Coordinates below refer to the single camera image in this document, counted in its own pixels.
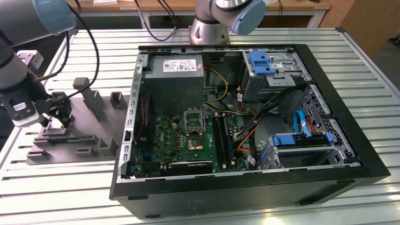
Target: white sticker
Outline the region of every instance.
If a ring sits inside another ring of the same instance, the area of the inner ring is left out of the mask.
[[[24,102],[18,103],[18,104],[13,105],[12,108],[17,112],[17,111],[22,110],[24,108],[26,108],[26,104]]]
[[[165,60],[162,72],[197,71],[196,60]]]
[[[272,67],[273,67],[273,68],[282,68],[282,65],[281,65],[280,63],[273,63],[273,64],[272,64]]]
[[[254,158],[249,155],[248,156],[248,162],[252,164],[252,165],[256,165],[256,160]]]
[[[240,94],[240,93],[237,94],[237,101],[242,102],[242,94]]]

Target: robot end effector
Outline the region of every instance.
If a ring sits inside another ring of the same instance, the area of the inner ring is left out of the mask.
[[[190,41],[196,45],[222,45],[228,28],[237,35],[248,35],[265,14],[262,0],[197,0]]]
[[[50,105],[54,99],[34,74],[12,51],[12,47],[58,35],[76,25],[73,13],[64,0],[4,0],[0,2],[0,105],[13,124],[26,127],[44,122],[42,113],[65,124],[65,101]]]

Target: yellow wire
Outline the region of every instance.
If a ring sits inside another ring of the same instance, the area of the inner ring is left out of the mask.
[[[217,71],[214,71],[213,69],[208,69],[208,68],[206,68],[206,69],[204,69],[204,70],[209,70],[209,71],[213,72],[216,75],[218,75],[220,78],[222,79],[224,83],[225,83],[225,92],[224,92],[222,96],[218,97],[218,98],[214,99],[214,100],[204,101],[204,103],[217,102],[217,101],[220,101],[220,100],[226,96],[226,94],[228,94],[228,81],[225,80],[225,78],[222,77],[222,75],[221,75]]]

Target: slotted work surface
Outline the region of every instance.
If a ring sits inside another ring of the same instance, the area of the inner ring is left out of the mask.
[[[165,37],[169,30],[154,30]],[[356,188],[322,205],[226,212],[150,221],[173,224],[336,224],[400,221],[400,100],[398,93],[376,67],[334,29],[258,29],[232,44],[306,44],[356,121],[389,168],[390,176]],[[130,92],[140,45],[188,45],[188,30],[178,30],[168,42],[157,42],[144,30],[93,30],[100,49],[100,73],[92,89],[102,96]],[[52,62],[62,62],[64,45]],[[93,77],[96,57],[88,33],[72,38],[68,64],[48,81],[50,91],[70,94],[76,77]],[[26,153],[38,125],[16,128],[0,153],[0,224],[134,224],[140,221],[110,201],[113,161],[26,165]]]

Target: expansion slot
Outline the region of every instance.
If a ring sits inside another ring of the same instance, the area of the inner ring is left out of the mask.
[[[213,129],[213,140],[214,140],[214,148],[217,153],[217,162],[218,166],[225,169],[226,168],[226,159],[225,159],[225,151],[222,146],[221,135],[222,132],[220,130],[220,120],[218,115],[216,114],[212,119],[212,129]]]
[[[232,148],[232,139],[229,135],[229,128],[226,123],[225,114],[220,116],[220,129],[222,131],[222,141],[225,145],[225,157],[229,165],[234,165],[234,156],[233,156],[233,148]]]

